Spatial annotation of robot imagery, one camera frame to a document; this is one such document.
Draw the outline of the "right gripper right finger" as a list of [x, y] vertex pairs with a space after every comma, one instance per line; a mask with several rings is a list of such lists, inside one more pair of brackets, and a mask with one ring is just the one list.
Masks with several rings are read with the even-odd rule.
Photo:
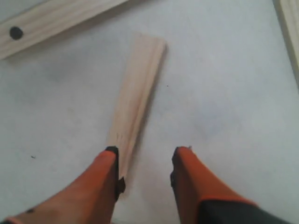
[[177, 147], [170, 175], [182, 224], [282, 224], [280, 219], [234, 192], [189, 147]]

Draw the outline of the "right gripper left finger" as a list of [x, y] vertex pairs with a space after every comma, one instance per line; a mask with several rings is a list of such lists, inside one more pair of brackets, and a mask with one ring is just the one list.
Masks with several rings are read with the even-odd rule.
[[120, 194], [125, 191], [119, 177], [119, 150], [109, 146], [70, 185], [6, 224], [108, 224]]

